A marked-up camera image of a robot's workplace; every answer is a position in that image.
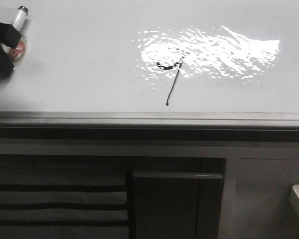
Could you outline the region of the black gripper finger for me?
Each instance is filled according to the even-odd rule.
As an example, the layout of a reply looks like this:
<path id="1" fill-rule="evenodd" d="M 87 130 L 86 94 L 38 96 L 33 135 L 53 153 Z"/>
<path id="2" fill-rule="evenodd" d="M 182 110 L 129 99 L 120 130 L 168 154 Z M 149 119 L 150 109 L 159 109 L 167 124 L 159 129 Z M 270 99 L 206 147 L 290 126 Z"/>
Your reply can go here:
<path id="1" fill-rule="evenodd" d="M 13 25 L 0 22 L 0 76 L 9 77 L 14 69 L 12 61 L 3 50 L 1 44 L 10 48 L 16 48 L 20 38 L 21 33 Z"/>

